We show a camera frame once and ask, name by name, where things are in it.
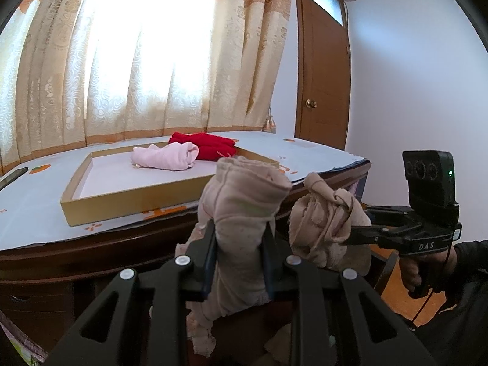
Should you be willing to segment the person's right hand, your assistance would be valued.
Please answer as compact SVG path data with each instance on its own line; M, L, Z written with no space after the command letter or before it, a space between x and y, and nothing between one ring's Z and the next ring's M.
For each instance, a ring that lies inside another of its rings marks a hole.
M439 253L401 257L401 280L409 296L421 298L427 295L430 288L440 288L452 274L457 258L454 246Z

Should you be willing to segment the person's right forearm black sleeve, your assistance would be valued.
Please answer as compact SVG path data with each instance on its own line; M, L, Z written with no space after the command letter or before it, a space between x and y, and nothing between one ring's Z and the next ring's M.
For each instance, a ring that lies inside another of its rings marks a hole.
M415 335L438 365L487 364L487 242L454 246L446 302Z

